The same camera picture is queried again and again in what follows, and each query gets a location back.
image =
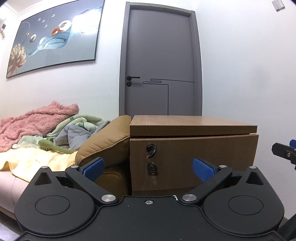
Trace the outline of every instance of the circular cover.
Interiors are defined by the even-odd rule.
[[[263,203],[252,196],[236,196],[228,201],[229,208],[241,215],[254,215],[263,208]]]
[[[42,236],[66,234],[83,226],[95,212],[92,198],[80,190],[62,187],[55,190],[56,195],[49,195],[52,192],[45,192],[45,185],[39,187],[44,194],[36,193],[35,202],[35,197],[24,198],[15,208],[25,230]]]
[[[66,211],[70,201],[62,196],[47,196],[41,198],[35,205],[38,212],[45,215],[57,215]]]
[[[205,215],[214,226],[233,234],[258,235],[277,228],[283,206],[257,187],[230,187],[210,194],[203,204]]]

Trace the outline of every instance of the bolt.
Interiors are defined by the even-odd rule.
[[[154,202],[152,200],[147,200],[145,203],[150,205],[150,204],[153,204]]]
[[[116,199],[116,197],[112,194],[106,194],[101,197],[104,202],[112,202]]]
[[[183,195],[182,199],[187,202],[195,201],[197,197],[193,194],[185,194]]]

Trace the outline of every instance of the painted ring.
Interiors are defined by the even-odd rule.
[[[55,28],[55,29],[52,31],[52,35],[56,35],[58,32],[59,32],[58,29]]]
[[[65,31],[67,31],[71,26],[71,21],[70,20],[65,20],[62,21],[59,26],[57,27],[57,30],[59,33],[63,33]]]

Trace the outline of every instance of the tan leather cushion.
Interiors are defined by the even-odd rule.
[[[113,193],[120,200],[131,194],[129,160],[116,166],[107,167],[95,181],[97,185]]]
[[[105,167],[123,162],[129,157],[131,117],[122,115],[90,137],[78,150],[75,165],[83,166],[96,157],[102,157]]]

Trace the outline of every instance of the door handle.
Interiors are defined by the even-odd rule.
[[[132,76],[127,76],[126,77],[126,80],[127,81],[131,81],[131,79],[140,79],[141,77],[137,77],[137,76],[135,76],[135,77],[132,77]]]

